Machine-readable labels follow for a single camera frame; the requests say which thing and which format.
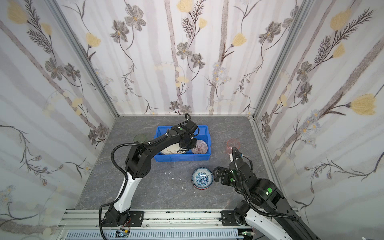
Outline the cream plum blossom plate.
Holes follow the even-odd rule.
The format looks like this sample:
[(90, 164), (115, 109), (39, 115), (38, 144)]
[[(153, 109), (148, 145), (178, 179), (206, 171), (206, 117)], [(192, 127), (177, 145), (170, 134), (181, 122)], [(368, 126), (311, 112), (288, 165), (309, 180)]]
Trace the cream plum blossom plate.
[(188, 150), (181, 148), (179, 143), (173, 144), (161, 151), (163, 155), (181, 155), (185, 154)]

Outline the purple striped top bowl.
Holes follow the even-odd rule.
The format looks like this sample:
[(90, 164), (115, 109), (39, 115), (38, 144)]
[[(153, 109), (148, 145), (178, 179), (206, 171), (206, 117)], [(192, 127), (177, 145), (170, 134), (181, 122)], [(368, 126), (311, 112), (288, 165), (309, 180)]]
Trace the purple striped top bowl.
[(208, 151), (208, 145), (203, 140), (197, 140), (196, 147), (193, 148), (191, 151), (193, 154), (206, 154)]

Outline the blue patterned bowl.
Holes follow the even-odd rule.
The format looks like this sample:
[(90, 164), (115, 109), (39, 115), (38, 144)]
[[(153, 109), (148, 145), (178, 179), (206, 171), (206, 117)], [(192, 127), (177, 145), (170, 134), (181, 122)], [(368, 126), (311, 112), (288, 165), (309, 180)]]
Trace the blue patterned bowl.
[(207, 168), (197, 168), (192, 174), (192, 184), (198, 186), (211, 185), (214, 181), (213, 173)]

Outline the red patterned bottom bowl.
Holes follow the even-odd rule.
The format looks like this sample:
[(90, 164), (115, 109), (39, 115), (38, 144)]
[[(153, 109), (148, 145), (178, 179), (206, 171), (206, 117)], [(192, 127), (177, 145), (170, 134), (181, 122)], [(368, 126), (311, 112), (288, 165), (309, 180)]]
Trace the red patterned bottom bowl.
[(198, 186), (198, 185), (194, 185), (193, 184), (193, 187), (198, 189), (198, 190), (206, 190), (210, 187), (211, 185), (207, 185), (207, 186)]

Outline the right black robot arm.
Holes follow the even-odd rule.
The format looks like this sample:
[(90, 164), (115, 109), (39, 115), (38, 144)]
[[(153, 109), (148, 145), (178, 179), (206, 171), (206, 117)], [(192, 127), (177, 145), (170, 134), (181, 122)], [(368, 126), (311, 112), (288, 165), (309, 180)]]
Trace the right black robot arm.
[(223, 226), (248, 226), (270, 240), (317, 240), (319, 237), (296, 214), (283, 192), (253, 172), (253, 165), (232, 148), (228, 168), (214, 169), (214, 180), (233, 187), (244, 199), (231, 211), (222, 211)]

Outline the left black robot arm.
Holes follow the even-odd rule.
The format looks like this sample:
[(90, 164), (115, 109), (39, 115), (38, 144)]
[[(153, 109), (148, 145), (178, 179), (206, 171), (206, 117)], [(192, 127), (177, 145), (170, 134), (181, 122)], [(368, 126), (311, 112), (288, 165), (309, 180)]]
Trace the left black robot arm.
[[(132, 219), (132, 199), (140, 181), (151, 170), (152, 158), (174, 144), (178, 144), (185, 152), (194, 149), (197, 145), (195, 131), (198, 129), (198, 125), (191, 120), (191, 115), (186, 113), (184, 122), (171, 127), (160, 137), (146, 143), (120, 144), (112, 150), (111, 161), (124, 174), (124, 181), (116, 199), (99, 207), (99, 229), (104, 240), (106, 236), (103, 227), (122, 226)], [(116, 151), (122, 147), (131, 147), (124, 168), (115, 160)]]

